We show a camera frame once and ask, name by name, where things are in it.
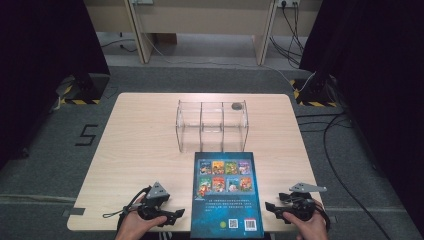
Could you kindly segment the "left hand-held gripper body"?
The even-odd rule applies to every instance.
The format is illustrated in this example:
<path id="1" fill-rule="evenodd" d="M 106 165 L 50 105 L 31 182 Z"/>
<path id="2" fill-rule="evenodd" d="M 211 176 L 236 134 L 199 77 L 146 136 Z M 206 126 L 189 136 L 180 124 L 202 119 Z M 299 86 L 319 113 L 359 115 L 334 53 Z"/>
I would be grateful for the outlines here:
<path id="1" fill-rule="evenodd" d="M 159 216 L 168 216 L 168 212 L 161 209 L 164 202 L 168 201 L 170 194 L 159 183 L 155 182 L 147 187 L 144 198 L 140 201 L 137 212 L 144 220 L 151 220 Z"/>

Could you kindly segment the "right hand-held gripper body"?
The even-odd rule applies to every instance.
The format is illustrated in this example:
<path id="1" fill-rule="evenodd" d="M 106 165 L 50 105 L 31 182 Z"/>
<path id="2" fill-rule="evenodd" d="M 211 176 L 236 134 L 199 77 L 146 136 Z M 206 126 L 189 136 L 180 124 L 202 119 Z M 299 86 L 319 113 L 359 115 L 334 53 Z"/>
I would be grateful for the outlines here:
<path id="1" fill-rule="evenodd" d="M 312 218 L 314 211 L 317 210 L 325 221 L 328 221 L 328 215 L 317 206 L 311 196 L 311 192 L 326 192 L 326 187 L 299 182 L 290 187 L 289 191 L 290 194 L 279 194 L 279 199 L 283 204 L 290 204 L 287 211 L 302 221 L 308 221 Z"/>

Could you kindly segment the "blue picture book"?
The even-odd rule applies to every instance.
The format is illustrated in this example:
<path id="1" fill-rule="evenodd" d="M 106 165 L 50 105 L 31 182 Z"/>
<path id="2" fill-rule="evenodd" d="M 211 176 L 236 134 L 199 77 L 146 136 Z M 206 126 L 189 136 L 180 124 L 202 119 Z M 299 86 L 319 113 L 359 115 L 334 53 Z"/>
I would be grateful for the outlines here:
<path id="1" fill-rule="evenodd" d="M 197 152 L 190 235 L 197 239 L 264 237 L 251 152 Z"/>

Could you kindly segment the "clear acrylic book rack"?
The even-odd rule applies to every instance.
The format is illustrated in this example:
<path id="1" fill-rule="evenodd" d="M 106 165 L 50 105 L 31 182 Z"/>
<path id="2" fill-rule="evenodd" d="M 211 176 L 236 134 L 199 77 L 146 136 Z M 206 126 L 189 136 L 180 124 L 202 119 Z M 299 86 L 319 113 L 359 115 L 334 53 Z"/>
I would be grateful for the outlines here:
<path id="1" fill-rule="evenodd" d="M 233 110 L 241 103 L 242 110 Z M 243 152 L 249 132 L 245 101 L 179 101 L 175 129 L 180 152 Z"/>

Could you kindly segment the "person's right hand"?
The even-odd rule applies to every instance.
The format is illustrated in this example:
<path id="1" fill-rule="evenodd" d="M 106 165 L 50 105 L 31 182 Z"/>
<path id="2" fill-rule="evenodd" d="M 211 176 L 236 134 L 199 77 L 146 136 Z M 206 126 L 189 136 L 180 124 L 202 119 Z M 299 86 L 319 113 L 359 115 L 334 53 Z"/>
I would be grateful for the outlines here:
<path id="1" fill-rule="evenodd" d="M 302 221 L 289 212 L 284 212 L 283 217 L 298 228 L 296 240 L 329 240 L 325 219 L 317 210 L 308 221 Z"/>

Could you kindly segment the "person's left hand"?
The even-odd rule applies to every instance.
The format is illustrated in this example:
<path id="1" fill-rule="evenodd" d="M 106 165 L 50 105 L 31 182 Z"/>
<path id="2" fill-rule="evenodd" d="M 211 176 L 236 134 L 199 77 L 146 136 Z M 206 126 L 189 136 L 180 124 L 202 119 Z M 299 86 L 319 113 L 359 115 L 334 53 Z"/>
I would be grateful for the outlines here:
<path id="1" fill-rule="evenodd" d="M 161 225 L 166 221 L 166 216 L 144 220 L 136 210 L 130 210 L 122 220 L 114 240 L 140 240 L 151 228 Z"/>

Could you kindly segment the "grey tape strip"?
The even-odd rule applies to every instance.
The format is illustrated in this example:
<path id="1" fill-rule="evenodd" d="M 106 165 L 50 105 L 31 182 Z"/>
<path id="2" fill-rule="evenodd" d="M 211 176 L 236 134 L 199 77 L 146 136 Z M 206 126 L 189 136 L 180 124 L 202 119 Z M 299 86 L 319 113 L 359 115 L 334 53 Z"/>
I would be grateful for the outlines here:
<path id="1" fill-rule="evenodd" d="M 63 217 L 69 217 L 69 216 L 82 216 L 84 215 L 85 208 L 71 208 L 71 209 L 65 209 L 62 213 Z"/>

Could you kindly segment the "black tape floor mark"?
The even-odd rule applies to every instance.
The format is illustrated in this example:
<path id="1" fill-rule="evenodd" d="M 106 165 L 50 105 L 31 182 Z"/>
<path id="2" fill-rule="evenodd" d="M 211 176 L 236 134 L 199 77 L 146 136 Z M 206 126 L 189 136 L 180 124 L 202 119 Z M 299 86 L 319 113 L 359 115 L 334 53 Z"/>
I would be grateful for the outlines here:
<path id="1" fill-rule="evenodd" d="M 76 142 L 75 146 L 91 146 L 96 138 L 96 135 L 91 133 L 91 130 L 97 127 L 97 124 L 85 124 L 79 135 L 80 142 Z"/>

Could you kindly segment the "black stand base striped tape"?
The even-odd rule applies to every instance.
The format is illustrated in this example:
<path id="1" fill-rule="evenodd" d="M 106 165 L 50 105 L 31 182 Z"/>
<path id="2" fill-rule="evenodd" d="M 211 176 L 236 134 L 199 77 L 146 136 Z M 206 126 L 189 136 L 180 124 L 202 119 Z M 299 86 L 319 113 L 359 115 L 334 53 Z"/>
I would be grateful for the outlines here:
<path id="1" fill-rule="evenodd" d="M 66 77 L 57 88 L 59 104 L 99 104 L 110 80 L 107 74 L 89 73 L 83 78 Z"/>
<path id="2" fill-rule="evenodd" d="M 326 81 L 316 81 L 312 73 L 307 78 L 296 78 L 289 83 L 298 105 L 313 107 L 336 107 L 336 100 Z"/>

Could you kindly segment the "black curtain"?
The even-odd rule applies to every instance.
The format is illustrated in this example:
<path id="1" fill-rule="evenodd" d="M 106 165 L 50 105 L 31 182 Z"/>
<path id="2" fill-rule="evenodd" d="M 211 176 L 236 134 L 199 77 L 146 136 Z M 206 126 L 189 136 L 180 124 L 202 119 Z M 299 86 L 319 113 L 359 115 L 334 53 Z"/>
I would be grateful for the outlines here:
<path id="1" fill-rule="evenodd" d="M 424 0 L 322 0 L 300 66 L 336 77 L 424 237 Z"/>
<path id="2" fill-rule="evenodd" d="M 84 0 L 0 0 L 0 169 L 64 78 L 108 72 Z"/>

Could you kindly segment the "beige wooden desk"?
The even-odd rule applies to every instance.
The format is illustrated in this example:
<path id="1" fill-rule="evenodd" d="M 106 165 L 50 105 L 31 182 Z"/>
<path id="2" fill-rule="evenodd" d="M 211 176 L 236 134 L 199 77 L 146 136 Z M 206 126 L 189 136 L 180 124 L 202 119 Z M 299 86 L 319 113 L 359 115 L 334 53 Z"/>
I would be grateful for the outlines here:
<path id="1" fill-rule="evenodd" d="M 279 8 L 276 0 L 83 0 L 96 31 L 134 35 L 143 64 L 150 61 L 154 34 L 183 33 L 250 36 L 259 65 L 270 37 L 307 37 L 322 2 Z"/>

